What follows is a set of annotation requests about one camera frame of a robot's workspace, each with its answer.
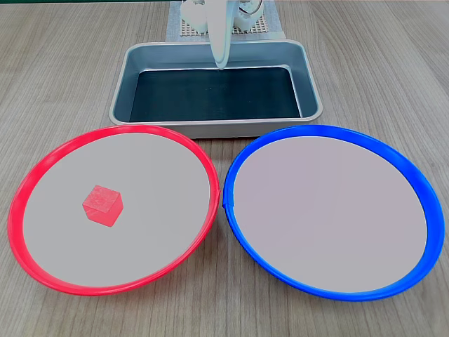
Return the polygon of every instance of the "red plate rim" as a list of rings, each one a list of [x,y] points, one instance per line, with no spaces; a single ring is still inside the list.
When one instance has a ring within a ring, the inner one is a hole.
[[[43,175],[58,161],[67,156],[69,153],[79,149],[80,147],[87,145],[91,142],[99,140],[101,138],[115,136],[122,133],[148,133],[152,135],[162,136],[175,142],[184,145],[187,149],[191,150],[201,161],[206,173],[209,177],[210,185],[210,201],[209,210],[207,212],[206,220],[201,228],[200,232],[196,236],[193,243],[189,248],[172,263],[165,266],[158,272],[149,276],[143,277],[133,282],[126,284],[120,284],[118,286],[106,286],[106,287],[90,287],[90,286],[78,286],[64,282],[56,277],[48,274],[43,270],[31,257],[27,246],[25,244],[25,238],[23,236],[23,218],[25,215],[25,209],[27,202],[37,183],[41,180]],[[126,125],[126,126],[110,126],[107,128],[101,128],[81,136],[78,136],[72,140],[69,140],[65,144],[59,146],[47,156],[45,156],[25,177],[20,184],[13,201],[11,203],[9,216],[8,216],[8,238],[11,245],[11,250],[19,262],[21,267],[31,277],[37,280],[39,283],[64,293],[80,296],[102,296],[113,293],[121,293],[124,291],[130,291],[140,286],[144,286],[150,282],[157,280],[158,278],[168,274],[174,270],[178,265],[184,262],[201,242],[206,238],[212,224],[217,216],[218,203],[220,201],[220,185],[218,182],[217,171],[213,166],[212,161],[208,155],[197,145],[193,140],[184,136],[178,132],[172,131],[160,126],[147,126],[147,125]]]

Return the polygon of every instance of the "tray rim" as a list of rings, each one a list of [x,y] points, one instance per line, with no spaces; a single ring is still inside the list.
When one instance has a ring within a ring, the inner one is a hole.
[[[127,122],[127,121],[119,121],[114,116],[114,111],[117,103],[117,98],[119,96],[119,92],[121,90],[123,75],[125,73],[126,66],[128,64],[129,55],[137,48],[142,48],[145,46],[191,46],[191,45],[197,45],[197,46],[209,46],[209,43],[202,42],[202,41],[193,41],[193,42],[144,42],[140,44],[135,44],[128,48],[128,50],[125,52],[125,56],[123,58],[123,63],[120,70],[119,79],[117,81],[116,88],[114,90],[114,95],[112,96],[112,103],[111,107],[109,109],[109,120],[115,124],[115,125],[130,125],[130,124],[139,124],[139,125],[154,125],[154,126],[162,126],[167,128],[173,128],[173,127],[189,127],[189,126],[227,126],[227,125],[251,125],[251,124],[278,124],[278,123],[308,123],[311,122],[321,116],[323,113],[323,105],[321,102],[321,98],[318,94],[318,90],[316,87],[315,79],[311,73],[311,67],[309,64],[309,59],[307,58],[307,54],[305,53],[304,46],[300,44],[297,41],[291,40],[291,39],[271,39],[271,40],[249,40],[249,41],[232,41],[232,45],[237,44],[279,44],[279,43],[288,43],[288,44],[294,44],[297,47],[300,48],[302,55],[304,57],[306,67],[307,67],[307,73],[310,78],[310,83],[314,92],[314,97],[317,104],[317,111],[315,114],[309,116],[309,117],[300,117],[300,118],[273,118],[273,119],[225,119],[225,120],[205,120],[205,121],[143,121],[143,122]],[[292,85],[293,90],[295,91],[295,97],[296,97],[296,88],[294,85],[294,81],[292,78]]]

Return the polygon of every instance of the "blue plate rim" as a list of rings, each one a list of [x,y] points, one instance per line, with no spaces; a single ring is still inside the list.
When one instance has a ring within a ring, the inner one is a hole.
[[[241,165],[252,153],[267,144],[281,139],[302,136],[335,138],[364,147],[367,150],[381,156],[391,165],[396,167],[410,183],[424,210],[424,216],[427,223],[427,240],[424,253],[420,261],[405,277],[397,282],[394,282],[393,284],[390,284],[389,286],[374,291],[340,293],[318,289],[298,282],[279,272],[269,263],[265,262],[246,241],[234,216],[234,183]],[[347,128],[341,128],[339,126],[290,126],[288,128],[272,131],[254,140],[239,153],[228,170],[227,177],[224,182],[222,205],[232,232],[239,241],[240,245],[261,267],[277,279],[280,279],[282,282],[296,289],[310,293],[311,295],[328,298],[331,300],[351,302],[380,300],[402,293],[419,283],[430,273],[439,259],[443,249],[445,237],[443,209],[441,208],[441,204],[433,187],[430,185],[424,174],[411,161],[406,159],[400,152],[396,151],[389,145],[363,133],[349,130]]]

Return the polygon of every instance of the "table surface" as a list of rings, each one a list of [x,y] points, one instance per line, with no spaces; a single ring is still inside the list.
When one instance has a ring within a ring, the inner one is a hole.
[[[316,121],[395,147],[449,207],[449,3],[278,1],[304,44],[323,101]],[[8,207],[61,143],[110,125],[125,50],[163,41],[168,3],[0,5],[0,336],[447,336],[449,241],[417,286],[373,303],[316,298],[268,275],[225,213],[174,272],[141,289],[85,298],[47,289],[11,253]],[[222,186],[251,140],[200,140]]]

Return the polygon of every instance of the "black tray bottom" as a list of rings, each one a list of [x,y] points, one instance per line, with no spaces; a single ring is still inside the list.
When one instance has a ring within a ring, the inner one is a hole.
[[[268,67],[143,72],[129,122],[298,117],[288,70]]]

